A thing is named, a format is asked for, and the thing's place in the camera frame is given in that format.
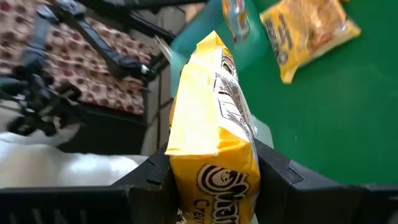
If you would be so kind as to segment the brown dotted fabric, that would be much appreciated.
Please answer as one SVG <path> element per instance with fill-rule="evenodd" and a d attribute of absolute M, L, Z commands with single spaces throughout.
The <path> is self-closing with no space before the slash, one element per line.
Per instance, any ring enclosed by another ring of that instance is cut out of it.
<path fill-rule="evenodd" d="M 37 17 L 37 6 L 47 0 L 0 0 L 0 74 L 19 64 Z M 86 17 L 89 25 L 117 53 L 148 64 L 153 47 Z M 51 26 L 45 44 L 44 70 L 57 83 L 68 80 L 82 92 L 81 101 L 142 115 L 144 84 L 137 79 L 117 80 L 87 41 L 66 24 Z"/>

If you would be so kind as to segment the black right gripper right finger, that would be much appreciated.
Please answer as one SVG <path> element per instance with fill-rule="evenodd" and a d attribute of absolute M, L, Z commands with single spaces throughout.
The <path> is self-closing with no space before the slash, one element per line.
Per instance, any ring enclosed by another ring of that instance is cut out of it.
<path fill-rule="evenodd" d="M 256 140 L 259 224 L 398 224 L 398 185 L 345 185 Z"/>

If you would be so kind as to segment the black diagonal frame strut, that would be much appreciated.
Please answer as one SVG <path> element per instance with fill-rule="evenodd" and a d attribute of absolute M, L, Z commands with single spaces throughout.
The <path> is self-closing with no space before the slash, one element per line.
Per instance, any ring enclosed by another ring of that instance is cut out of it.
<path fill-rule="evenodd" d="M 113 50 L 85 20 L 85 10 L 74 0 L 56 0 L 53 4 L 64 23 L 77 30 L 81 36 L 104 59 L 109 73 L 117 79 L 133 77 L 143 82 L 151 82 L 157 76 L 152 67 L 139 60 L 127 58 Z"/>

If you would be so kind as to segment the yellow Maruchan noodle packet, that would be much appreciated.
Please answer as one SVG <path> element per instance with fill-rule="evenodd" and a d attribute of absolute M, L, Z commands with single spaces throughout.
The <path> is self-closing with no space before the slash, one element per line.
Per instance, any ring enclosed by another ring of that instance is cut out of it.
<path fill-rule="evenodd" d="M 166 150 L 188 224 L 251 224 L 261 175 L 234 58 L 216 32 L 184 65 Z"/>
<path fill-rule="evenodd" d="M 339 0 L 280 0 L 259 17 L 285 84 L 298 68 L 361 34 Z"/>

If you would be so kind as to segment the green felt table mat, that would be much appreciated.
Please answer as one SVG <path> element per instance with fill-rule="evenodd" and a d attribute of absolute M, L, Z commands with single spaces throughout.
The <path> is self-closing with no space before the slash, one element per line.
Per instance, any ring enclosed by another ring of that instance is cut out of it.
<path fill-rule="evenodd" d="M 295 73 L 285 85 L 269 39 L 239 73 L 274 148 L 343 184 L 398 184 L 398 0 L 350 0 L 361 35 Z"/>

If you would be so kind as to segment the white-labelled Maruchan noodle packet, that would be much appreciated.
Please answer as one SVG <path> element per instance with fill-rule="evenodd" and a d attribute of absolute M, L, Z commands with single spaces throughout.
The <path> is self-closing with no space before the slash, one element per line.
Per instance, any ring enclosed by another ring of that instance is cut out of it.
<path fill-rule="evenodd" d="M 244 0 L 221 0 L 225 21 L 232 33 L 233 43 L 245 40 L 250 33 Z"/>

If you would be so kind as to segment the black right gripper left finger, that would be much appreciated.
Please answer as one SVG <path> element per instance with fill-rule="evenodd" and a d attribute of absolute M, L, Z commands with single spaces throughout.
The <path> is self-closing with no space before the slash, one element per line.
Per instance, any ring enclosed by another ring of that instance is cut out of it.
<path fill-rule="evenodd" d="M 0 224 L 176 224 L 178 193 L 161 147 L 109 186 L 0 190 Z"/>

